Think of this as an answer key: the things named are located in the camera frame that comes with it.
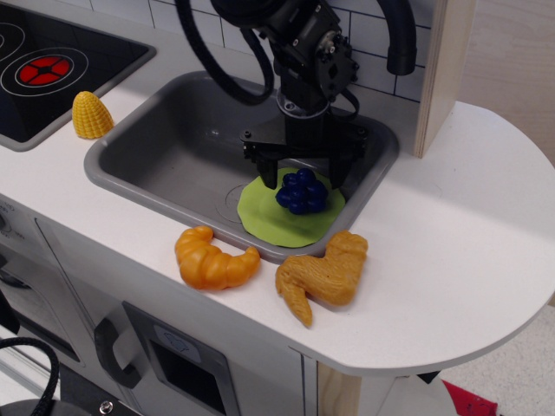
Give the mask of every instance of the burner ring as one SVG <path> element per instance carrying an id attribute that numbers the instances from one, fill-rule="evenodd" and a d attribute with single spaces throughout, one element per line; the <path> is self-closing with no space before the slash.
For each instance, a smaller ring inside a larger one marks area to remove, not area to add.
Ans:
<path id="1" fill-rule="evenodd" d="M 0 86 L 22 97 L 53 94 L 78 82 L 87 68 L 88 58 L 80 50 L 40 49 L 13 61 L 0 75 Z"/>
<path id="2" fill-rule="evenodd" d="M 45 55 L 25 62 L 16 71 L 16 82 L 27 88 L 41 88 L 62 82 L 73 72 L 73 60 L 64 55 Z"/>
<path id="3" fill-rule="evenodd" d="M 15 39 L 9 45 L 6 39 Z M 0 23 L 0 62 L 14 55 L 25 42 L 25 32 L 19 26 L 11 23 Z"/>

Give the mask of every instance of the green plate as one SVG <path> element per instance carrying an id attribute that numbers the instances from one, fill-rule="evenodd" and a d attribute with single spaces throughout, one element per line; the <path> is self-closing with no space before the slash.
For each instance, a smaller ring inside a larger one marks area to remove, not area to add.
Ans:
<path id="1" fill-rule="evenodd" d="M 298 169 L 286 167 L 277 171 L 277 183 L 281 184 L 286 173 Z M 245 230 L 266 243 L 282 247 L 298 248 L 315 243 L 336 220 L 345 206 L 345 198 L 338 189 L 331 190 L 330 181 L 320 174 L 318 180 L 328 188 L 326 209 L 315 214 L 295 215 L 276 201 L 277 189 L 264 185 L 260 177 L 254 179 L 241 193 L 237 211 Z"/>

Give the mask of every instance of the blue grapes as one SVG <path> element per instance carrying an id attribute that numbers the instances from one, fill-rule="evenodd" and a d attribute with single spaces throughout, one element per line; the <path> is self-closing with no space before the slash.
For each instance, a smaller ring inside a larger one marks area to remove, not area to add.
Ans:
<path id="1" fill-rule="evenodd" d="M 277 203 L 296 215 L 325 210 L 328 190 L 311 169 L 287 173 L 276 194 Z"/>

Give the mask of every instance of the oven window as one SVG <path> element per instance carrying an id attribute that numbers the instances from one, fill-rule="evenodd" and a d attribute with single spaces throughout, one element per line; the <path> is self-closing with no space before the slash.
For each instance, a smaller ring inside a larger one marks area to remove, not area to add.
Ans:
<path id="1" fill-rule="evenodd" d="M 225 414 L 218 383 L 212 374 L 155 342 L 151 344 L 168 383 Z"/>

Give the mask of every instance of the black stovetop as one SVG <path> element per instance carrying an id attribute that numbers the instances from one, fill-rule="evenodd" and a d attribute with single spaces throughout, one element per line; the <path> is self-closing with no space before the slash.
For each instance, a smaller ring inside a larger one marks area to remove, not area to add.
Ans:
<path id="1" fill-rule="evenodd" d="M 0 3 L 0 144 L 29 150 L 154 55 L 137 42 Z"/>

